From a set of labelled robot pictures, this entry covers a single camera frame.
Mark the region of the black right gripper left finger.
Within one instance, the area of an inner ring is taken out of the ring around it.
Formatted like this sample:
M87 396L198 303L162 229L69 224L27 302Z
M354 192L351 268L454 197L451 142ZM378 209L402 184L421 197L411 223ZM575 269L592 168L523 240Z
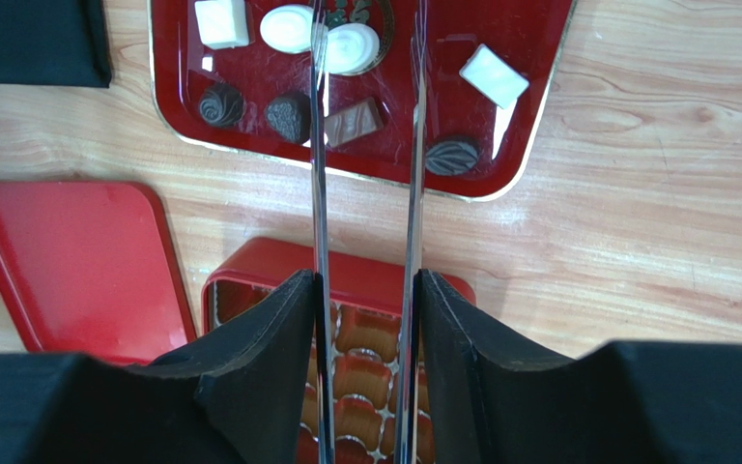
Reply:
M0 354L0 463L291 463L314 325L301 270L148 365Z

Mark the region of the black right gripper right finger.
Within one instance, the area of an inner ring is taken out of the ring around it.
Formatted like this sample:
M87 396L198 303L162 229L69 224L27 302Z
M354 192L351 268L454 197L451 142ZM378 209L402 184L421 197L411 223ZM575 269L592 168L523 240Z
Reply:
M440 463L742 463L742 345L614 340L571 359L423 271Z

